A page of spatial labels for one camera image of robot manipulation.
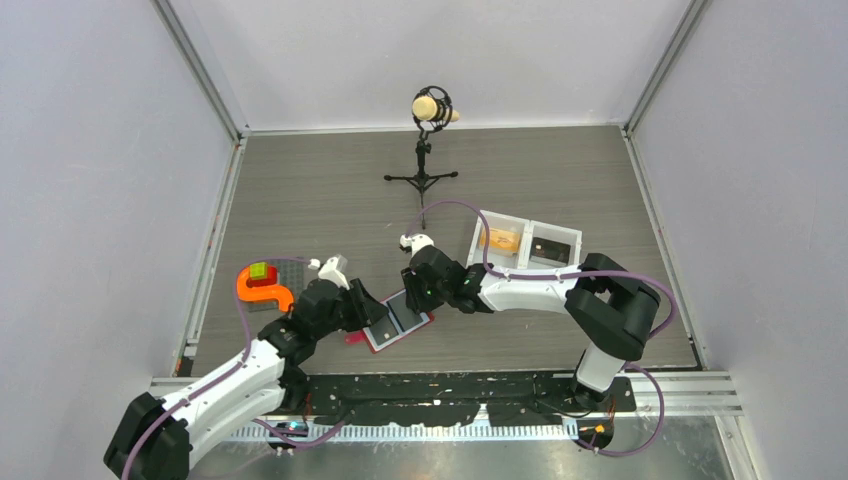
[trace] microphone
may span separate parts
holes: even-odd
[[[418,97],[412,101],[412,114],[415,118],[424,122],[455,122],[459,120],[459,112],[456,109],[451,111],[451,117],[445,118],[448,114],[448,106],[441,98],[433,98],[429,96]]]

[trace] metal frame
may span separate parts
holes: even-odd
[[[194,357],[197,353],[197,344],[200,341],[200,332],[203,329],[203,319],[206,316],[206,307],[209,304],[209,294],[212,291],[212,281],[215,278],[215,267],[218,265],[218,257],[221,254],[221,245],[224,240],[224,232],[227,229],[227,221],[230,218],[230,207],[233,204],[233,196],[236,192],[236,183],[241,172],[241,162],[247,148],[247,141],[247,137],[241,139],[236,148],[233,149],[227,176],[224,178],[221,190],[218,193],[215,220],[209,234],[208,247],[203,255],[199,272],[195,276],[191,308],[186,318],[183,339],[180,342],[180,352],[174,359],[172,371],[176,369],[177,362],[182,357]]]
[[[456,130],[508,130],[513,128],[565,128],[565,127],[621,127],[620,122],[609,123],[538,123],[538,124],[503,124],[503,125],[469,125],[467,123],[451,124],[450,131]],[[387,133],[387,132],[418,132],[415,125],[373,128],[324,128],[315,130],[251,130],[250,136],[276,137],[283,135],[324,135],[337,133]]]
[[[636,184],[639,185],[639,191],[642,193],[642,201],[645,203],[645,209],[648,212],[648,219],[651,221],[651,228],[654,231],[654,237],[657,239],[657,246],[660,249],[660,257],[662,258],[665,270],[668,273],[671,290],[674,292],[675,297],[677,297],[677,304],[680,307],[680,320],[683,322],[683,327],[686,329],[686,334],[689,336],[689,342],[693,346],[696,360],[699,364],[709,367],[710,363],[707,355],[707,348],[700,340],[702,337],[699,335],[698,329],[695,327],[695,322],[692,321],[692,313],[687,307],[686,295],[683,293],[683,289],[680,286],[680,280],[676,273],[677,262],[674,260],[668,243],[665,240],[662,227],[663,222],[655,207],[656,202],[654,202],[651,185],[645,175],[642,160],[636,151],[633,141],[627,136],[627,132],[624,128],[621,129],[621,136],[627,147],[627,154],[630,156],[630,163],[633,165],[633,172],[636,174]]]
[[[683,50],[692,30],[695,25],[698,24],[698,21],[701,19],[701,15],[703,15],[704,10],[709,3],[710,0],[689,1],[689,6],[686,8],[686,12],[684,12],[680,23],[677,24],[677,29],[675,29],[674,34],[671,36],[671,41],[665,48],[665,52],[663,52],[660,62],[657,64],[654,72],[651,74],[651,78],[648,80],[648,84],[642,91],[642,95],[639,96],[639,100],[636,102],[636,108],[633,109],[633,113],[630,114],[630,118],[624,125],[624,131],[627,133],[628,137],[632,136],[636,127],[639,126],[639,122],[642,120],[645,110],[648,108],[648,105],[650,105],[651,100],[654,99],[654,95],[657,93],[657,90],[665,79],[666,74],[671,69],[674,60]]]
[[[716,417],[716,427],[724,447],[727,462],[733,472],[734,480],[756,480],[763,478],[758,474],[746,437],[740,428],[741,418]]]
[[[573,373],[555,374],[554,378],[571,378]],[[666,416],[729,416],[743,415],[742,405],[736,396],[736,388],[727,372],[654,372],[665,398]],[[659,399],[651,382],[640,373],[624,373],[633,385],[633,395],[636,400],[635,412],[617,413],[616,417],[635,417],[655,415],[659,411]],[[200,378],[154,378],[148,390],[154,397],[161,397],[200,380]],[[603,417],[603,413],[591,414],[586,418]],[[274,420],[289,417],[271,415],[267,418]]]
[[[173,5],[171,5],[170,0],[151,0],[151,3],[156,8],[162,19],[162,23],[165,24],[171,37],[174,39],[177,49],[183,54],[191,73],[197,79],[200,89],[209,100],[212,109],[215,110],[215,114],[218,115],[218,119],[221,120],[221,124],[224,126],[227,134],[229,134],[234,142],[238,142],[242,138],[241,130],[236,126],[235,121],[233,121],[233,116],[218,93],[215,83],[209,76],[209,71],[203,65],[200,55],[198,55],[191,39],[189,39],[188,33],[183,27],[182,22],[180,22],[179,16],[177,16],[177,12],[174,10]]]

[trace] orange object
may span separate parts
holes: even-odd
[[[292,303],[294,303],[294,295],[292,295],[291,290],[277,283],[264,287],[251,287],[248,286],[249,280],[250,267],[246,267],[241,271],[241,273],[239,273],[236,283],[236,292],[238,293],[240,300],[251,303],[262,303],[276,300],[277,308],[281,312],[289,311]]]
[[[490,228],[492,232],[492,240],[489,242],[490,248],[498,248],[510,253],[517,253],[518,247],[521,245],[521,234],[518,232],[510,232],[509,230],[501,230],[498,228]],[[486,243],[486,231],[480,232],[480,246]]]

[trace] tripod stand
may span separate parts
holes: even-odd
[[[406,180],[410,185],[415,187],[418,190],[418,194],[421,196],[421,208],[424,208],[424,192],[426,192],[430,187],[436,184],[442,178],[455,178],[459,175],[459,172],[451,172],[451,173],[443,173],[441,175],[428,175],[427,172],[424,171],[424,163],[425,156],[430,153],[433,146],[427,143],[427,136],[423,136],[418,139],[418,144],[415,145],[415,154],[418,156],[418,173],[416,173],[412,177],[394,177],[392,175],[385,175],[383,178],[386,181],[392,180]],[[427,228],[427,220],[424,218],[424,215],[421,216],[421,229]]]
[[[459,119],[459,112],[453,109],[450,95],[442,87],[430,85],[424,87],[415,95],[412,101],[412,120],[415,126],[418,127],[418,143],[415,145],[415,154],[418,156],[418,173],[412,177],[395,177],[392,175],[383,176],[386,181],[406,180],[410,185],[418,190],[418,195],[421,197],[421,208],[424,208],[424,192],[430,189],[439,180],[446,177],[454,178],[459,175],[459,172],[443,173],[441,175],[428,175],[424,171],[425,157],[433,148],[427,143],[427,139],[431,133],[441,132],[448,123]],[[426,129],[421,125],[421,122],[429,122],[430,129]],[[424,215],[421,215],[421,229],[427,228],[427,220]]]

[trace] black cable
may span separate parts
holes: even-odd
[[[579,419],[579,418],[586,418],[586,417],[588,417],[588,416],[592,413],[592,411],[591,411],[591,410],[589,410],[589,411],[588,411],[588,412],[586,412],[586,413],[581,413],[581,414],[578,414],[578,415],[574,415],[574,414],[571,414],[571,413],[565,412],[565,411],[563,411],[563,410],[560,410],[559,408],[557,408],[557,407],[555,407],[555,406],[553,406],[553,405],[551,405],[551,404],[549,404],[549,403],[547,403],[547,402],[543,402],[543,401],[539,400],[538,398],[537,398],[537,399],[535,399],[535,400],[536,400],[536,403],[540,403],[540,404],[542,404],[542,405],[544,405],[544,406],[546,406],[546,407],[550,408],[551,410],[555,411],[556,413],[559,413],[559,414],[561,414],[561,415],[565,415],[565,416],[566,416],[566,417],[568,417],[568,418],[575,418],[575,419]]]

